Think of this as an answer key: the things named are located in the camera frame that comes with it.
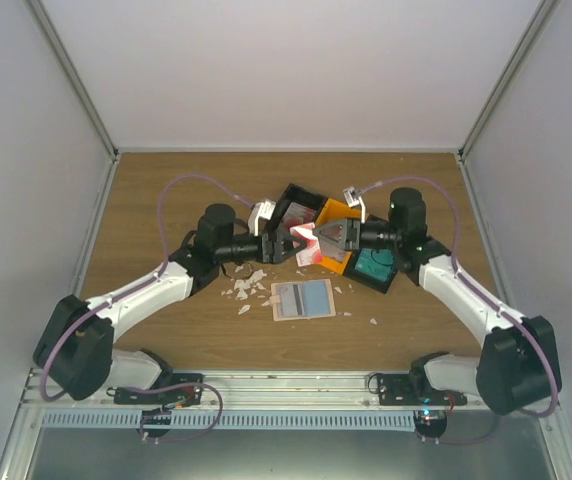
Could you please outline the red circle card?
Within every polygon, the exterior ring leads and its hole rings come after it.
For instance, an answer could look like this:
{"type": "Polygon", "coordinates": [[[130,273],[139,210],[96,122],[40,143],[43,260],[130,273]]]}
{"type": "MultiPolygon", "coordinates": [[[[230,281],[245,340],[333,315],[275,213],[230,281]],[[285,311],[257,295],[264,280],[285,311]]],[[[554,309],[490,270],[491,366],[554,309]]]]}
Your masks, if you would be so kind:
{"type": "Polygon", "coordinates": [[[313,232],[314,228],[314,222],[295,225],[290,228],[290,233],[304,246],[304,249],[295,255],[299,267],[321,264],[323,261],[320,242],[313,232]]]}

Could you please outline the beige leather card holder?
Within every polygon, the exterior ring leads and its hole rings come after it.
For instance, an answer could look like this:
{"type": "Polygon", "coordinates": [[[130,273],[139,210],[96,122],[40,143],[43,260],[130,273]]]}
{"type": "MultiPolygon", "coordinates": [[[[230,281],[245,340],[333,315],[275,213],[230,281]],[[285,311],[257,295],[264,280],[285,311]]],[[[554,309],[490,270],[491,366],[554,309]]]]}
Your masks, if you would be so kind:
{"type": "Polygon", "coordinates": [[[275,322],[331,318],[336,315],[333,288],[329,279],[279,283],[297,283],[299,285],[302,293],[304,316],[300,318],[280,321],[275,319],[274,307],[272,305],[271,297],[273,294],[273,285],[278,283],[274,283],[271,285],[271,295],[268,301],[270,307],[272,308],[273,320],[275,322]]]}

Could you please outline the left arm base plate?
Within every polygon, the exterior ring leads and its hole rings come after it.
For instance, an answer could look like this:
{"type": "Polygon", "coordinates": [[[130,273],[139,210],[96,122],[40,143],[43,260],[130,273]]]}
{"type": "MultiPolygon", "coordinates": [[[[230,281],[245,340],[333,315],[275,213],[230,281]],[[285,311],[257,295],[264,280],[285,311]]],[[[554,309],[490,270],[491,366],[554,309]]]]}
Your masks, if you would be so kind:
{"type": "Polygon", "coordinates": [[[201,402],[201,373],[165,373],[150,387],[151,390],[171,387],[157,393],[141,393],[124,387],[110,387],[106,393],[117,405],[144,405],[137,430],[148,439],[159,440],[170,432],[172,411],[177,407],[192,407],[201,402]]]}

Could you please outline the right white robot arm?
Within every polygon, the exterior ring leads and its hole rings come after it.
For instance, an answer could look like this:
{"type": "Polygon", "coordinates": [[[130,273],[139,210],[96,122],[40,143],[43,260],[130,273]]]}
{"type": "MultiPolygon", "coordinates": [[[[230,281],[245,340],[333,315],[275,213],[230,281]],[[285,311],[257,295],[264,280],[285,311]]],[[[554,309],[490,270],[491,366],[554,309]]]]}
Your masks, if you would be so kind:
{"type": "Polygon", "coordinates": [[[417,403],[430,405],[455,391],[480,397],[498,415],[521,411],[544,418],[556,410],[562,379],[552,324],[501,302],[465,271],[454,248],[430,235],[419,190],[393,190],[385,220],[341,218],[315,227],[314,234],[347,252],[390,252],[396,269],[440,300],[480,344],[477,358],[436,352],[414,361],[408,388],[417,403]],[[532,404],[544,399],[549,406],[535,413],[532,404]]]}

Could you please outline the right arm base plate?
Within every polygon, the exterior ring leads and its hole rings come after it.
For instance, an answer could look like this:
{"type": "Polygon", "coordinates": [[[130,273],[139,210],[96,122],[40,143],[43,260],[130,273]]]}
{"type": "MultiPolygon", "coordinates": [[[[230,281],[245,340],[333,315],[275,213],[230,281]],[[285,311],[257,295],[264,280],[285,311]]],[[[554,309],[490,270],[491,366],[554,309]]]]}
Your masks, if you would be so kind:
{"type": "Polygon", "coordinates": [[[432,439],[436,443],[445,434],[455,408],[468,404],[464,394],[437,390],[411,373],[371,373],[365,387],[378,398],[380,406],[411,409],[415,433],[422,440],[432,439]]]}

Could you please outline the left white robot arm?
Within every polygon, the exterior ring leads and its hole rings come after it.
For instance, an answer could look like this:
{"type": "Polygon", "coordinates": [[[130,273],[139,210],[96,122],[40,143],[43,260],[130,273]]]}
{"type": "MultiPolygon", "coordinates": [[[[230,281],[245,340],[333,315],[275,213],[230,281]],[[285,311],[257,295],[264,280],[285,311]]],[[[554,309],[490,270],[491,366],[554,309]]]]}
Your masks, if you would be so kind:
{"type": "Polygon", "coordinates": [[[115,342],[156,312],[202,291],[225,264],[280,264],[305,247],[283,228],[236,233],[238,223],[232,207],[210,205],[196,230],[152,272],[88,300],[61,299],[33,352],[43,379],[52,379],[74,400],[103,389],[140,394],[151,404],[167,400],[171,367],[148,350],[118,350],[115,342]]]}

